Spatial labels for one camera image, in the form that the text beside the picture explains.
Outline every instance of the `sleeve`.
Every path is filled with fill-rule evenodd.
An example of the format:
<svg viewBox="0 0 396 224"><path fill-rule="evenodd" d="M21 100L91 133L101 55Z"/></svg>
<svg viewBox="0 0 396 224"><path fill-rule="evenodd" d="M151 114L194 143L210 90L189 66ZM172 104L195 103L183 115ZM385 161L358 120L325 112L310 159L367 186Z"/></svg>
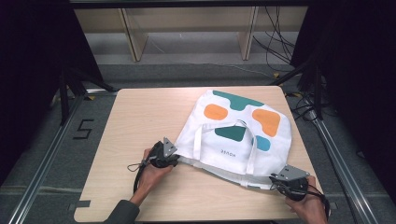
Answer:
<svg viewBox="0 0 396 224"><path fill-rule="evenodd" d="M134 223L140 209L134 203L121 200L111 212L104 224L129 224Z"/></svg>

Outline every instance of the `bag handle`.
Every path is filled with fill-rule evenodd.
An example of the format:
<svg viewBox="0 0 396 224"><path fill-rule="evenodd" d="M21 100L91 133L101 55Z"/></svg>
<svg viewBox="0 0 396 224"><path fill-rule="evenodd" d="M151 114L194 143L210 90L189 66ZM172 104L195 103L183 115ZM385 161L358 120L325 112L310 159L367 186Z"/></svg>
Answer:
<svg viewBox="0 0 396 224"><path fill-rule="evenodd" d="M250 133L250 135L253 137L253 146L250 150L250 155L247 160L247 175L253 175L254 172L254 161L256 160L256 155L257 155L257 139L256 135L251 131L248 127L248 125L241 119L238 119L236 122L224 122L224 123L212 123L212 124L203 124L201 125L198 130L195 132L195 139L194 139L194 148L192 152L192 157L199 161L201 159L201 142L202 142L202 131L203 128L206 128L208 130L213 130L217 128L224 128L224 127L232 127L235 126L236 124L242 124Z"/></svg>

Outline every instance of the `white tote bag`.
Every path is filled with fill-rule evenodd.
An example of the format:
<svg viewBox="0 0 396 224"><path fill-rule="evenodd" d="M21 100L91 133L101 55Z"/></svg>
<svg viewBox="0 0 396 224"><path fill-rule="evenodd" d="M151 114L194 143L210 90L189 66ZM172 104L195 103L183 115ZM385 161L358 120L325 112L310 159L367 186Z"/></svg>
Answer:
<svg viewBox="0 0 396 224"><path fill-rule="evenodd" d="M222 91L206 91L175 142L180 161L244 187L271 188L285 166L290 121L268 105Z"/></svg>

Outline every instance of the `orange shape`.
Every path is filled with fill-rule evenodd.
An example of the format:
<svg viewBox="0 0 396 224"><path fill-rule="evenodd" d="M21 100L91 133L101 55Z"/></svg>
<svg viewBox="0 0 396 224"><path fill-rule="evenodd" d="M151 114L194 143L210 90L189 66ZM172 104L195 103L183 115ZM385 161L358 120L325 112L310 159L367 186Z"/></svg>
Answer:
<svg viewBox="0 0 396 224"><path fill-rule="evenodd" d="M253 118L262 125L262 131L274 137L279 127L280 116L272 111L257 109L253 111Z"/></svg>
<svg viewBox="0 0 396 224"><path fill-rule="evenodd" d="M219 105L207 105L204 114L209 119L225 119L228 115L228 110Z"/></svg>

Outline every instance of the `wooden table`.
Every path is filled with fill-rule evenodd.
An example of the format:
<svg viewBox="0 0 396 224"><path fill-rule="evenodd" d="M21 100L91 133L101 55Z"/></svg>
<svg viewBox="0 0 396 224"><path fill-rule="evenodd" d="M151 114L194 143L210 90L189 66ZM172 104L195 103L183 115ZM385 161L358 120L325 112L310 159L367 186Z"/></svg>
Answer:
<svg viewBox="0 0 396 224"><path fill-rule="evenodd" d="M226 91L268 104L291 122L288 164L316 175L279 87L210 87L121 90L80 200L77 222L103 221L121 199L130 199L136 175L127 166L139 163L145 148L167 136L175 142L196 100L206 90ZM296 218L276 190L245 189L201 169L181 163L150 193L136 221L263 220Z"/></svg>

